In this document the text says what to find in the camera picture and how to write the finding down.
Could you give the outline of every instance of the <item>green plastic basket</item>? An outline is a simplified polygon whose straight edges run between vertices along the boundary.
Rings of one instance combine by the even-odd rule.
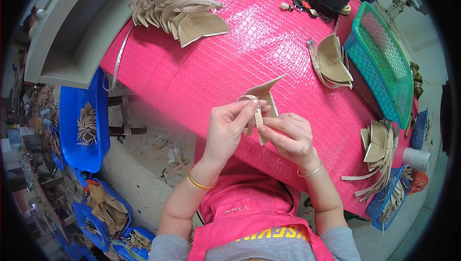
[[[413,77],[408,62],[383,18],[363,2],[344,43],[372,90],[384,117],[405,129],[413,102]]]

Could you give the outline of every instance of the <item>pink plastic table cover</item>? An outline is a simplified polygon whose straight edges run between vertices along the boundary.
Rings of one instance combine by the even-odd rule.
[[[342,181],[341,176],[367,174],[360,129],[375,119],[366,104],[349,88],[328,89],[314,72],[305,41],[318,44],[333,30],[344,43],[360,7],[351,0],[351,13],[334,22],[312,19],[307,12],[280,9],[291,0],[217,0],[216,12],[226,20],[229,34],[201,38],[181,49],[162,29],[133,28],[121,58],[117,79],[158,111],[205,138],[211,108],[235,102],[247,89],[282,74],[272,95],[279,113],[295,112],[311,122],[314,146],[330,174],[344,209],[368,217],[365,202],[354,191],[364,189],[377,176]],[[118,52],[132,25],[130,20],[113,41],[101,68],[113,73]],[[235,156],[251,166],[302,191],[304,179],[297,166],[281,157],[268,143],[260,146],[257,134],[242,137]]]

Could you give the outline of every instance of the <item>silver bracelet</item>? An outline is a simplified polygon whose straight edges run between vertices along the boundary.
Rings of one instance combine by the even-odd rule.
[[[319,166],[319,168],[315,169],[314,172],[309,173],[309,174],[307,174],[307,175],[301,175],[301,174],[299,174],[299,168],[298,168],[298,170],[296,171],[296,173],[298,174],[299,177],[308,177],[308,176],[311,176],[312,174],[314,174],[315,172],[319,171],[319,169],[320,169],[320,167],[321,167],[322,165],[323,165],[323,162],[320,160],[320,166]]]

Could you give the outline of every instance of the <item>person's right hand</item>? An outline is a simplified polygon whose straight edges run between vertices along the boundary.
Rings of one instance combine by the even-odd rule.
[[[296,163],[302,174],[309,174],[320,165],[317,150],[312,146],[312,130],[309,121],[294,113],[283,113],[276,118],[263,117],[264,126],[259,130],[280,154]]]

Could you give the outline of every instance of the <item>red plastic bag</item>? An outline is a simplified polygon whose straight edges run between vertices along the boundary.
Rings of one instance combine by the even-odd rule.
[[[426,173],[422,171],[413,171],[411,173],[411,177],[413,180],[410,181],[410,189],[408,190],[408,195],[423,190],[429,182]]]

